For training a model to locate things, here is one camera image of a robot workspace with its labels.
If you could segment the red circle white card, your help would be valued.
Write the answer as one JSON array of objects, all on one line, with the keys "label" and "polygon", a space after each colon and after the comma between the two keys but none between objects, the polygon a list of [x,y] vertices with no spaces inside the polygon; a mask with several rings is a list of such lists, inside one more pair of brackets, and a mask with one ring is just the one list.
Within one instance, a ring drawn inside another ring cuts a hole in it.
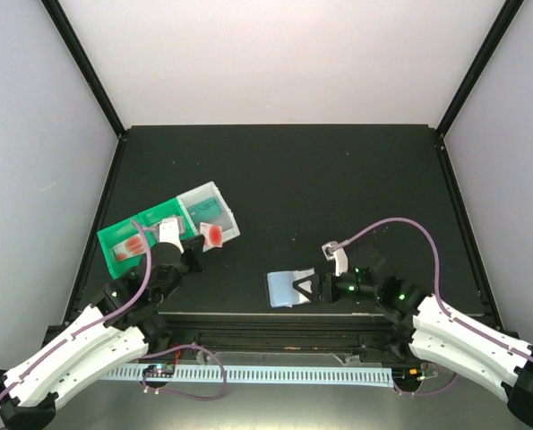
[{"label": "red circle white card", "polygon": [[204,236],[204,248],[221,248],[223,246],[222,226],[201,222],[200,233]]}]

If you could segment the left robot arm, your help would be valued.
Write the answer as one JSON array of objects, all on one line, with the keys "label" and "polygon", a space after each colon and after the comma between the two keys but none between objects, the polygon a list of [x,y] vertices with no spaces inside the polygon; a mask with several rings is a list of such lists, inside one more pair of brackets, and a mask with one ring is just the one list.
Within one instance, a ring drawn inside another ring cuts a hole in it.
[{"label": "left robot arm", "polygon": [[157,243],[109,281],[80,315],[37,354],[0,369],[5,429],[43,429],[78,392],[129,361],[165,356],[172,331],[157,311],[190,273],[202,271],[203,236]]}]

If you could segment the teal card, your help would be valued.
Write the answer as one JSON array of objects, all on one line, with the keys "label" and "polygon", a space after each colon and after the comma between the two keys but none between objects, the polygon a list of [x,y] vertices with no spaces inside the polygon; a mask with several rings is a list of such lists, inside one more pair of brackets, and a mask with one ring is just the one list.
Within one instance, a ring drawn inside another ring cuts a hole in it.
[{"label": "teal card", "polygon": [[216,198],[210,197],[189,206],[187,211],[194,223],[210,223],[221,216],[222,207]]}]

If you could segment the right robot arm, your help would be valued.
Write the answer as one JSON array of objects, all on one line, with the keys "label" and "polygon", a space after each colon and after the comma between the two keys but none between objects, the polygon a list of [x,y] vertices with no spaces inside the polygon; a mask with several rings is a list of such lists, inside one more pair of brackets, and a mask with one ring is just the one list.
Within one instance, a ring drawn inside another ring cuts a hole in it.
[{"label": "right robot arm", "polygon": [[443,366],[493,393],[533,428],[533,344],[496,331],[397,277],[372,247],[351,254],[339,250],[330,259],[336,264],[333,270],[291,272],[292,292],[314,304],[374,300],[392,323],[386,340],[392,358],[415,357]]}]

